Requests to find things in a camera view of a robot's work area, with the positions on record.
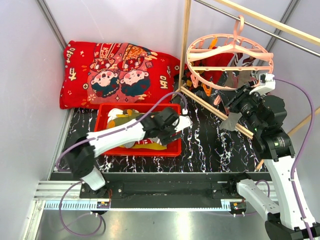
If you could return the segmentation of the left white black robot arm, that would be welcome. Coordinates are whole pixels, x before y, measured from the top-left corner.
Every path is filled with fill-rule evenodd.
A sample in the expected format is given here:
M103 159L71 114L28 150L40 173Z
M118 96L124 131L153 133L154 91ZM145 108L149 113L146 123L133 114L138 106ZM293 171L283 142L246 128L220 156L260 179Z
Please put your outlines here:
M190 118L178 114L171 107L158 112L147 112L125 124L87 133L65 151L71 154L65 161L75 178L86 183L95 197L103 198L108 193L108 186L94 164L95 158L119 146L145 139L168 145L179 139L181 131L190 126Z

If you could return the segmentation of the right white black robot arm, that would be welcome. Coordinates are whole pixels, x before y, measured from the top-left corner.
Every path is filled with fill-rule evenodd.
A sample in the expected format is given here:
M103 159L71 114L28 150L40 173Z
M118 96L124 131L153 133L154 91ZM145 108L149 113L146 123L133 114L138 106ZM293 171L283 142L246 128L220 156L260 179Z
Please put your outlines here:
M253 93L247 85L224 93L221 98L229 113L241 114L253 131L255 149L270 174L277 202L263 193L246 173L229 179L228 195L250 203L264 220L271 240L318 240L320 224L304 198L294 168L297 160L294 146L282 128L287 116L284 100Z

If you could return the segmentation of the black white striped sock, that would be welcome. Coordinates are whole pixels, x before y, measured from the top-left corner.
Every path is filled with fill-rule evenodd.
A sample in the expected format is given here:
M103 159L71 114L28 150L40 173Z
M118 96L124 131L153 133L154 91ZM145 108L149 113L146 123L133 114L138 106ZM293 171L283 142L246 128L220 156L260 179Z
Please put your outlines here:
M242 67L252 67L253 63L256 59L252 56L248 56L247 58L244 58L243 53L235 53L234 57L230 63L230 67L237 67L239 63L241 63Z

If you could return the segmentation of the pink round clip hanger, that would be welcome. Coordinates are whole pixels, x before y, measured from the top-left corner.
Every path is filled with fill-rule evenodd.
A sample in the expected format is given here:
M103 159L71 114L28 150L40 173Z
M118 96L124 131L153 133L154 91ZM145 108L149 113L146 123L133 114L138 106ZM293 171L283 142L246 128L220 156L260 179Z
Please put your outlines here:
M245 19L239 15L233 33L215 33L198 38L186 51L189 91L202 90L210 96L214 89L233 90L244 84L259 82L251 73L274 70L273 53L241 35Z

